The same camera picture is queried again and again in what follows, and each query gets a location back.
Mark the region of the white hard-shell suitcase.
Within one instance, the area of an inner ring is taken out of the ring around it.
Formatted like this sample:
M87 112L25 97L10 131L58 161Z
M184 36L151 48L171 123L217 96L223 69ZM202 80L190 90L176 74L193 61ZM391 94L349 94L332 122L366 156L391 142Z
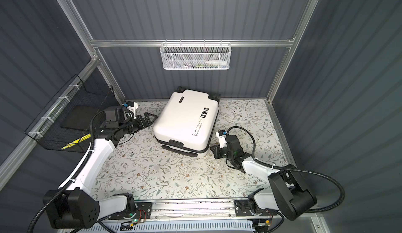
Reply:
M188 157L204 157L219 113L221 95L179 86L153 125L164 150Z

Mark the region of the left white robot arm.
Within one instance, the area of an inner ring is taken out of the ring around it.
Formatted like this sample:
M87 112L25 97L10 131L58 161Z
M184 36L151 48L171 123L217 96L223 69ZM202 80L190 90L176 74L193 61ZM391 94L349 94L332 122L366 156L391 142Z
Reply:
M157 116L136 114L136 106L112 106L97 113L90 122L90 145L68 178L56 189L46 193L43 207L33 221L47 214L54 229L90 228L113 214L123 213L134 219L139 209L132 194L121 193L101 201L91 197L91 188L101 168L126 135L150 127Z

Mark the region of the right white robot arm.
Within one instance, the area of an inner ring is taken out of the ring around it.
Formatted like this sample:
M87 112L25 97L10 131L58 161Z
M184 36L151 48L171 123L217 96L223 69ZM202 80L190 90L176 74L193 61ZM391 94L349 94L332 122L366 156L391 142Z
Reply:
M229 168L254 175L270 185L270 191L260 188L248 195L247 208L251 214L278 211L287 219L295 220L317 204L316 196L300 173L264 166L252 154L244 152L237 136L225 130L218 131L216 136L219 145L210 148L215 159L224 158Z

